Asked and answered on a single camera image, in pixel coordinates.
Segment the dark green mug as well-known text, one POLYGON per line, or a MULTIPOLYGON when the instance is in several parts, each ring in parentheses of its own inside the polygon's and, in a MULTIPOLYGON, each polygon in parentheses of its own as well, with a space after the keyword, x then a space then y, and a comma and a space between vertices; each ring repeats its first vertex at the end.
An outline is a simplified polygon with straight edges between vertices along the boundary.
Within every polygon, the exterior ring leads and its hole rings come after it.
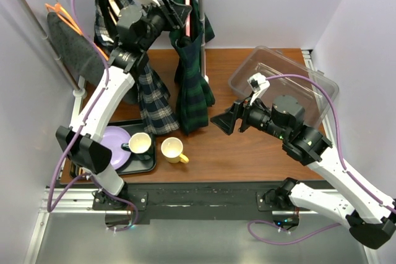
POLYGON ((149 160, 154 156, 152 138, 145 132, 134 134, 128 141, 123 143, 121 148, 130 151, 139 160, 149 160))

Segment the yellow mug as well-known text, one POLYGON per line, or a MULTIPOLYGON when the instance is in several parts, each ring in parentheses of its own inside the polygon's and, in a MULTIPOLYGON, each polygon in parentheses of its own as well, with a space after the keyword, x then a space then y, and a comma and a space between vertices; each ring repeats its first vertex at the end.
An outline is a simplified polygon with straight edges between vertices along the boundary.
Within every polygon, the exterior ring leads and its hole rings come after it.
POLYGON ((189 158, 183 153, 184 145, 182 141, 176 137, 168 137, 161 144, 161 153, 171 164, 189 162, 189 158))

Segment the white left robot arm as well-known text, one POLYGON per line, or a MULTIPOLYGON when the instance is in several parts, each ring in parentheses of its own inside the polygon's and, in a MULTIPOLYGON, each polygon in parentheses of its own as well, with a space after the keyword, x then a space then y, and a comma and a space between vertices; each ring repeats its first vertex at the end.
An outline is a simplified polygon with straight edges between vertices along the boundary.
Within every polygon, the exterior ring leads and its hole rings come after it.
POLYGON ((153 2, 143 9, 135 4, 122 8, 114 48, 100 83, 70 126, 56 131, 64 156, 91 175, 115 210, 128 204, 127 185, 111 165, 111 150, 101 144, 105 128, 148 63, 149 47, 161 32, 184 28, 191 11, 190 5, 172 0, 153 2))

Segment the black serving tray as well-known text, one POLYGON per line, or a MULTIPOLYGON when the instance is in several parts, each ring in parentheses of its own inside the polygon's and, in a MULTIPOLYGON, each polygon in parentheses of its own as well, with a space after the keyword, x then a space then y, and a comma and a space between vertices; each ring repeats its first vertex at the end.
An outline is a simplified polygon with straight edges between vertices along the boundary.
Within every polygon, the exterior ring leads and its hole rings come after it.
MULTIPOLYGON (((128 121, 118 121, 109 123, 108 126, 118 126, 126 130, 132 137, 134 134, 139 132, 144 132, 144 125, 141 119, 133 119, 128 121)), ((143 172, 149 172, 153 170, 156 166, 156 153, 149 160, 139 160, 132 153, 127 162, 116 170, 116 172, 121 175, 126 174, 138 174, 143 172)))

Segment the clear plastic bin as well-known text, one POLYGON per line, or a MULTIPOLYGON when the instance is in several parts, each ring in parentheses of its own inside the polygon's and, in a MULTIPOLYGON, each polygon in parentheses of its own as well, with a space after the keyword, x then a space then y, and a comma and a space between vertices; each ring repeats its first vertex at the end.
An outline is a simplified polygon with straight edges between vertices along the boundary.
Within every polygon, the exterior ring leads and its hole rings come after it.
MULTIPOLYGON (((312 70, 311 66, 308 67, 303 62, 295 62, 272 49, 258 46, 252 50, 228 80, 231 90, 239 99, 244 99, 251 94, 252 89, 248 84, 248 79, 258 72, 266 77, 283 74, 307 77, 320 85, 331 100, 336 99, 339 92, 339 87, 334 81, 312 70)), ((262 95, 261 100, 270 108, 273 100, 280 95, 290 95, 296 98, 305 109, 305 123, 315 128, 321 125, 330 109, 328 101, 319 89, 301 78, 288 77, 271 80, 270 87, 262 95)))

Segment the green plaid skirt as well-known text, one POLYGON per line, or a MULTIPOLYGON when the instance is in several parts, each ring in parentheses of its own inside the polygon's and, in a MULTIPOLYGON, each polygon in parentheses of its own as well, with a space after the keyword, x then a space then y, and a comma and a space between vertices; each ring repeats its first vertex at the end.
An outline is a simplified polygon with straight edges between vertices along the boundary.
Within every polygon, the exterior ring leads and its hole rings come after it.
MULTIPOLYGON (((185 0, 173 0, 181 4, 185 0)), ((171 44, 179 56, 174 82, 179 85, 176 101, 176 116, 180 129, 186 135, 209 124, 207 109, 215 104, 211 88, 201 74, 201 44, 215 38, 214 30, 208 18, 205 24, 200 21, 200 9, 197 0, 190 0, 190 35, 180 29, 169 34, 171 44)))

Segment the purple plate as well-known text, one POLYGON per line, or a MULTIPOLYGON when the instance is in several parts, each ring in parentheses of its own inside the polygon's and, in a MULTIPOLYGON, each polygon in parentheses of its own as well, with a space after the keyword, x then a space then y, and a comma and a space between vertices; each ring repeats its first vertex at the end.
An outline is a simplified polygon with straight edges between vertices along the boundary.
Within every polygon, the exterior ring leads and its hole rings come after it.
POLYGON ((101 145, 111 150, 111 161, 110 164, 115 170, 118 170, 127 162, 131 156, 129 150, 123 150, 122 144, 127 143, 131 136, 129 133, 118 126, 108 126, 105 129, 101 145))

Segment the orange plastic hanger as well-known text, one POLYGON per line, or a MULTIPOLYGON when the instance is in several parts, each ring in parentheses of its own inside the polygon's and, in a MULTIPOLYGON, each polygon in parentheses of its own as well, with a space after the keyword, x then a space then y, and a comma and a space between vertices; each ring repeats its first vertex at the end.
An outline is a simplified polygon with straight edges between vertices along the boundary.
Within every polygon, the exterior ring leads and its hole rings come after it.
POLYGON ((89 40, 87 40, 82 33, 82 30, 80 27, 77 25, 77 23, 74 21, 74 19, 71 17, 71 15, 68 13, 63 6, 57 2, 55 5, 50 5, 45 3, 46 10, 48 12, 54 12, 60 20, 62 20, 67 26, 69 26, 73 31, 76 32, 80 36, 79 40, 85 40, 86 44, 90 46, 91 49, 97 49, 99 54, 106 60, 108 61, 108 56, 105 54, 104 51, 102 51, 96 44, 91 45, 89 43, 89 40))

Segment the black dotted skirt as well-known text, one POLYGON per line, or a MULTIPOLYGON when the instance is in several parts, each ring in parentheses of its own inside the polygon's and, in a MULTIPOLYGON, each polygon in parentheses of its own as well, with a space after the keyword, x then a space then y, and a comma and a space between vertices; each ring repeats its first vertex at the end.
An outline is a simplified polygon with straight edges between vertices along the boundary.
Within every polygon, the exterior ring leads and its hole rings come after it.
POLYGON ((63 22, 55 12, 47 14, 49 34, 61 60, 70 69, 97 86, 105 67, 93 46, 75 30, 63 22))

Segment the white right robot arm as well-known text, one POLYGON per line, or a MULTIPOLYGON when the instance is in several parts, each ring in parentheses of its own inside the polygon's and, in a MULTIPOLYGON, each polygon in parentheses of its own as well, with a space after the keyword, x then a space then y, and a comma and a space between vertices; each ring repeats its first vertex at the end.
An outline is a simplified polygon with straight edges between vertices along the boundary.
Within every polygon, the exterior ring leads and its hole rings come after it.
POLYGON ((304 108, 290 95, 276 97, 271 108, 248 97, 235 101, 211 122, 231 135, 237 119, 241 119, 239 132, 253 127, 281 140, 289 157, 319 174, 342 195, 336 198, 288 177, 263 195, 265 203, 282 210, 297 207, 315 211, 346 227, 360 244, 377 250, 395 233, 395 200, 369 185, 340 158, 326 136, 304 123, 304 114, 304 108))

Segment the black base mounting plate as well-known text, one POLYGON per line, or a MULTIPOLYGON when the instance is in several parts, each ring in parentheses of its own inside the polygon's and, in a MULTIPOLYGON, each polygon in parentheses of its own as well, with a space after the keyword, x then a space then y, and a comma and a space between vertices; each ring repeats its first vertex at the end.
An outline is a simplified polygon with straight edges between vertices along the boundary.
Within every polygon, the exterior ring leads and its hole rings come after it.
POLYGON ((138 209, 138 224, 153 220, 270 219, 279 208, 270 200, 280 181, 129 184, 127 200, 138 209))

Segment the navy beige plaid skirt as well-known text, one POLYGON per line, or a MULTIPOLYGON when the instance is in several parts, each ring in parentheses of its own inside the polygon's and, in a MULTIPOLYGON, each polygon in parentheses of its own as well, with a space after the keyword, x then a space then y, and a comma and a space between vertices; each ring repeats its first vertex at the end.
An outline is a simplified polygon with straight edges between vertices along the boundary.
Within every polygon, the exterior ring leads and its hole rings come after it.
MULTIPOLYGON (((119 9, 133 0, 114 0, 119 9)), ((109 0, 95 0, 94 42, 109 56, 116 37, 114 20, 116 14, 110 8, 109 0)), ((128 104, 139 104, 140 116, 148 134, 165 135, 179 129, 179 122, 168 100, 170 93, 150 64, 140 73, 138 82, 124 96, 128 104)))

